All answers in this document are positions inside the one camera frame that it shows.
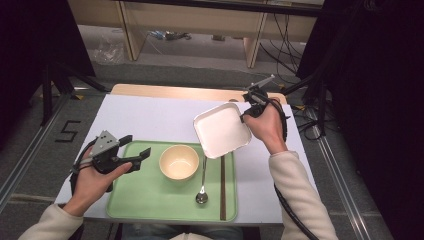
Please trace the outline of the metal spoon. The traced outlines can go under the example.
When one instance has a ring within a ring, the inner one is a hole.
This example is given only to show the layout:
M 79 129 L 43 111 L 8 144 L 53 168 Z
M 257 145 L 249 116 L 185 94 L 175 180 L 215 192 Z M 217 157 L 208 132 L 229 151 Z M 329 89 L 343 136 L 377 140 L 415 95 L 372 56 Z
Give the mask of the metal spoon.
M 206 167 L 207 167 L 207 157 L 204 157 L 203 166 L 202 166 L 201 188 L 195 197 L 195 201 L 198 204 L 204 204 L 208 201 L 208 195 L 205 190 Z

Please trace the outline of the cream bowl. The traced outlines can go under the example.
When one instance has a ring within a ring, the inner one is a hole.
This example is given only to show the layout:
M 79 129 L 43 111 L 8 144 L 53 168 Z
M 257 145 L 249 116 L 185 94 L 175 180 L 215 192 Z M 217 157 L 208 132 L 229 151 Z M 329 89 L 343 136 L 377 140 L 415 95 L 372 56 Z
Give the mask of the cream bowl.
M 165 149 L 159 159 L 163 175 L 174 181 L 183 181 L 192 177 L 199 166 L 197 152 L 188 145 L 173 145 Z

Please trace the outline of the black metal stand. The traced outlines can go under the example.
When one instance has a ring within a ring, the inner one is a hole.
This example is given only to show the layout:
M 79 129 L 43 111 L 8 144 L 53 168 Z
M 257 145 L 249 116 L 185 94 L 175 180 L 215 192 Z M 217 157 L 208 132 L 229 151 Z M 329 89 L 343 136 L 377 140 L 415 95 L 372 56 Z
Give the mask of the black metal stand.
M 320 137 L 325 136 L 325 104 L 326 104 L 326 83 L 320 74 L 311 74 L 308 77 L 300 80 L 298 83 L 286 87 L 281 91 L 285 96 L 305 87 L 302 101 L 306 105 L 317 104 L 318 117 L 312 122 L 313 126 L 317 126 Z
M 83 73 L 78 72 L 70 66 L 60 62 L 51 62 L 47 64 L 42 74 L 42 126 L 45 126 L 53 115 L 52 86 L 55 86 L 60 94 L 72 94 L 74 92 L 74 86 L 69 78 L 75 77 L 100 92 L 106 93 L 111 91 L 110 88 L 96 82 L 94 77 L 84 75 Z

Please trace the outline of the white table mat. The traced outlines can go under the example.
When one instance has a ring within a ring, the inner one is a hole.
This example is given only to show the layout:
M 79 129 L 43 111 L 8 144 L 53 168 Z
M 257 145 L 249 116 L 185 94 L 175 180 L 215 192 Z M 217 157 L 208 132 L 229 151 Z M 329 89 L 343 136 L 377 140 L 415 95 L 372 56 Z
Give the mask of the white table mat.
M 87 134 L 93 140 L 107 130 L 117 138 L 132 135 L 134 141 L 158 141 L 188 144 L 196 152 L 203 151 L 194 129 L 199 114 L 216 107 L 214 101 L 108 95 L 104 98 Z M 268 151 L 262 142 L 251 138 L 248 145 L 232 152 L 234 155 L 237 215 L 231 221 L 188 222 L 145 219 L 112 218 L 106 212 L 110 193 L 105 194 L 86 212 L 86 218 L 98 221 L 151 223 L 222 223 L 260 225 L 281 223 L 280 204 L 275 195 L 268 168 Z M 226 198 L 221 198 L 221 209 L 226 209 Z

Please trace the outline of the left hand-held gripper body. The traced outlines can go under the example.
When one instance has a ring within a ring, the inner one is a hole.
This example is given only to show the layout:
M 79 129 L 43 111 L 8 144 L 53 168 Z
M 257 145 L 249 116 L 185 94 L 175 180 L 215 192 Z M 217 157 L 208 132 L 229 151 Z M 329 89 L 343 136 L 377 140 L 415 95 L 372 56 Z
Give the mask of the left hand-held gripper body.
M 117 156 L 120 148 L 118 144 L 119 139 L 107 130 L 103 130 L 95 139 L 89 156 L 98 172 L 107 174 L 125 163 L 123 158 Z

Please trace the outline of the metal floor rail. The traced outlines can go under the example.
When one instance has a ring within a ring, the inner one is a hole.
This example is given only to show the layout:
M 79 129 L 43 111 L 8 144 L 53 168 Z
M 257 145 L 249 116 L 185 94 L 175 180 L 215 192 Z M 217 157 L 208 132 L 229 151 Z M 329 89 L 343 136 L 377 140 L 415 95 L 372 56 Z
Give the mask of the metal floor rail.
M 5 183 L 0 187 L 0 214 L 3 212 L 9 199 L 11 198 L 12 193 L 17 188 L 19 182 L 27 172 L 30 164 L 41 149 L 41 146 L 47 139 L 48 134 L 51 132 L 54 124 L 57 122 L 60 112 L 67 104 L 70 97 L 70 94 L 63 94 L 58 98 L 56 105 L 53 107 L 52 115 L 38 129 L 35 136 L 32 138 L 31 142 L 26 147 L 25 151 L 17 161 L 15 167 L 9 174 Z
M 350 220 L 350 223 L 357 239 L 371 240 L 371 235 L 367 229 L 366 223 L 359 211 L 359 208 L 357 207 L 356 202 L 353 199 L 353 196 L 338 166 L 338 163 L 329 145 L 329 142 L 323 131 L 318 127 L 317 115 L 313 110 L 307 110 L 306 115 L 315 122 L 312 127 L 314 136 L 317 138 L 322 155 L 325 159 L 327 167 L 329 168 L 330 175 L 336 186 L 337 192 L 340 196 L 341 202 L 344 206 L 344 209 L 347 213 L 347 216 Z

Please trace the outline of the green tray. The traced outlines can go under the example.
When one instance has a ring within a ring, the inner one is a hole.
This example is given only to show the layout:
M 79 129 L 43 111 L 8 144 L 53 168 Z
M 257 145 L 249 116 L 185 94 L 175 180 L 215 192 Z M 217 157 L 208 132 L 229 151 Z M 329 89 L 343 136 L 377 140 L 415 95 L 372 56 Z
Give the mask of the green tray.
M 198 204 L 195 197 L 201 188 L 202 168 L 185 181 L 173 181 L 162 174 L 159 159 L 171 142 L 134 141 L 123 152 L 135 157 L 147 148 L 150 157 L 141 169 L 120 177 L 114 182 L 106 212 L 112 218 L 159 221 L 220 222 L 233 220 L 237 215 L 237 190 L 234 155 L 222 160 L 207 161 L 205 190 L 208 201 Z M 221 198 L 226 198 L 226 209 L 221 209 Z

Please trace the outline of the black curtain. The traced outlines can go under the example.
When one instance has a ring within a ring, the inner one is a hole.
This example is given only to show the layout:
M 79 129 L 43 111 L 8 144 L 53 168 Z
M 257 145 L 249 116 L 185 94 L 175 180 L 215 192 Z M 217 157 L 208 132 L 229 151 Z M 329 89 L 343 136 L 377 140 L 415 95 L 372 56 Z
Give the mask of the black curtain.
M 327 87 L 394 240 L 424 240 L 424 0 L 375 0 Z
M 68 0 L 0 0 L 0 148 L 52 62 L 94 74 Z

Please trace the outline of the clear plastic bag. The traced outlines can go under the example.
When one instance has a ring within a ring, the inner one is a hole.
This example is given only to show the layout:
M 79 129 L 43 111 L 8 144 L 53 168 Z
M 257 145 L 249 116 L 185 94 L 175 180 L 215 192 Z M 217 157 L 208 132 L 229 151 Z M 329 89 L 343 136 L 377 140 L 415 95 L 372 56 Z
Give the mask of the clear plastic bag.
M 124 44 L 102 35 L 98 47 L 93 51 L 93 59 L 101 65 L 124 63 Z

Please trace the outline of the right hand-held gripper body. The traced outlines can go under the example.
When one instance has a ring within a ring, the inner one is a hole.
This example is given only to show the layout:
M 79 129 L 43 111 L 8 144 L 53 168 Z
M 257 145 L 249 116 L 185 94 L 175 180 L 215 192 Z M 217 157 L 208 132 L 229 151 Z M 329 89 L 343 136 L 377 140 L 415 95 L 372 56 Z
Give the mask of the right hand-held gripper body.
M 266 108 L 266 105 L 269 103 L 269 98 L 267 92 L 263 87 L 271 82 L 275 78 L 274 75 L 271 75 L 268 78 L 265 78 L 257 83 L 252 83 L 245 88 L 246 93 L 243 94 L 243 99 L 245 102 L 248 102 L 251 107 L 244 111 L 244 115 L 249 115 L 251 117 L 259 117 Z

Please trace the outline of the person's right hand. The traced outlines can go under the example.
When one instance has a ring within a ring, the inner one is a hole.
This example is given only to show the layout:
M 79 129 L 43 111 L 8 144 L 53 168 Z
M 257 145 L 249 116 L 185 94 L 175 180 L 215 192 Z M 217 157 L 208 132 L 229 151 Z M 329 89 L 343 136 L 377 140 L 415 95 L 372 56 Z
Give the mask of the person's right hand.
M 283 140 L 283 126 L 278 110 L 280 106 L 279 99 L 272 98 L 259 117 L 248 116 L 245 122 L 253 135 L 264 143 L 271 155 L 288 150 Z

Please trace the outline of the white square plate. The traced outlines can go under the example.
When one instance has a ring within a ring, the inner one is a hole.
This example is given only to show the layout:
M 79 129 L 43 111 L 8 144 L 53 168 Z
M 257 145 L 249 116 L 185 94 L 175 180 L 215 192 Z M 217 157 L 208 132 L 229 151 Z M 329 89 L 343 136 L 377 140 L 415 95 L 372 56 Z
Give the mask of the white square plate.
M 232 102 L 199 114 L 193 125 L 205 155 L 211 159 L 248 145 L 252 138 L 238 106 Z

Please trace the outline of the person's left hand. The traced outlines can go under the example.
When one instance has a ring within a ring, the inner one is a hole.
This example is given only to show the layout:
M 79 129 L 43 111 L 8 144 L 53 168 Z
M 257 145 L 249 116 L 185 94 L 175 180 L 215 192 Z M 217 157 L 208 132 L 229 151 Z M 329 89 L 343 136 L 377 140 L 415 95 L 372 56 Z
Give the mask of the person's left hand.
M 113 181 L 131 167 L 131 163 L 125 163 L 108 174 L 101 174 L 92 163 L 81 164 L 73 196 L 62 209 L 72 216 L 82 217 L 104 195 Z

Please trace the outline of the person's legs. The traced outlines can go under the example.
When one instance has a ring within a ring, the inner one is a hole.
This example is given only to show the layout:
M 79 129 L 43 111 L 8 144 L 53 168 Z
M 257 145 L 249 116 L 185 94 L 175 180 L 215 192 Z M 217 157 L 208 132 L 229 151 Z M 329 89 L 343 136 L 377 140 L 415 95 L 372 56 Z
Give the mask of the person's legs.
M 124 224 L 121 240 L 244 240 L 240 227 Z

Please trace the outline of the beige wooden desk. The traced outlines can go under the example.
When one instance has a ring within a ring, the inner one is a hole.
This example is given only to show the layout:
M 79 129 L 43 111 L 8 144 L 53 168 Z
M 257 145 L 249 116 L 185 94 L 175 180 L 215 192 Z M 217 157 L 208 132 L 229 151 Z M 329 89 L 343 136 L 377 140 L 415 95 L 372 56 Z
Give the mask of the beige wooden desk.
M 314 17 L 242 12 L 115 0 L 67 0 L 79 25 L 120 27 L 128 58 L 135 61 L 149 30 L 222 35 L 241 38 L 247 66 L 255 65 L 259 41 L 276 40 L 286 29 L 293 42 L 307 42 Z

